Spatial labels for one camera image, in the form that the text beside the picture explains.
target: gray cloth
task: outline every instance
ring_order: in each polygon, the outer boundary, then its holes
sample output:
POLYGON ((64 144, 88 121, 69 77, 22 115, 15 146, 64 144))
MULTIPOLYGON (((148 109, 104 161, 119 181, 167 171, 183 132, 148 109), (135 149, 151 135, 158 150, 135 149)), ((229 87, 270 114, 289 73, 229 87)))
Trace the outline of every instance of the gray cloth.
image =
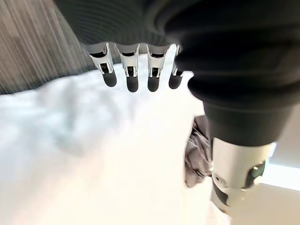
POLYGON ((211 176, 211 152, 206 116, 194 119, 191 136, 185 152, 185 181, 188 187, 201 183, 211 176))

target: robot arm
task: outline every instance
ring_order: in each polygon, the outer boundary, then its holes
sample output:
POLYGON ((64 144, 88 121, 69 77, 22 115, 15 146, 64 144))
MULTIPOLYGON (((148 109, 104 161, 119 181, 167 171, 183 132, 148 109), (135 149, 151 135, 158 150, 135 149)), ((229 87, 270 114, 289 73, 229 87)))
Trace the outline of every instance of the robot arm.
POLYGON ((300 100, 299 1, 55 2, 88 52, 100 53, 102 43, 117 44, 132 92, 138 87, 138 51, 132 46, 148 44, 148 87, 155 91, 165 48, 180 45, 170 87, 180 84, 182 71, 194 72, 188 87, 203 101, 209 120, 219 199, 233 205, 258 183, 300 100))

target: white sheet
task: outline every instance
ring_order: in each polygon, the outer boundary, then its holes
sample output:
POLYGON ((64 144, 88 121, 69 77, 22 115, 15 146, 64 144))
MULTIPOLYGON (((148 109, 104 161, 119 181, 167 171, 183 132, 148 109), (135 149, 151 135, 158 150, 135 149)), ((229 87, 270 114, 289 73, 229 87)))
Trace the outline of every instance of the white sheet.
POLYGON ((207 224, 211 181, 183 182, 186 139, 203 108, 188 92, 191 73, 168 88, 174 52, 155 93, 141 55, 136 93, 118 64, 114 88, 91 71, 1 96, 0 224, 207 224))

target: robotic fingertip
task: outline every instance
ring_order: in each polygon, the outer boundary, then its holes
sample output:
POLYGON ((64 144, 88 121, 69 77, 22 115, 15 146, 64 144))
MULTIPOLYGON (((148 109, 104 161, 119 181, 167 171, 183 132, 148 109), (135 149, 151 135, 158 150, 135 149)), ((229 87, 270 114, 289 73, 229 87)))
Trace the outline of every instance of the robotic fingertip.
POLYGON ((114 71, 103 74, 104 82, 108 87, 114 87, 117 84, 117 77, 114 71))
POLYGON ((182 80, 182 76, 180 76, 180 75, 174 76, 173 74, 171 74, 170 79, 169 79, 169 87, 171 89, 176 89, 180 86, 180 83, 182 80))
POLYGON ((127 82, 127 88, 130 92, 136 92, 138 90, 139 82, 138 82, 137 76, 127 77, 126 82, 127 82))
POLYGON ((155 92, 159 87, 159 77, 148 77, 148 89, 155 92))

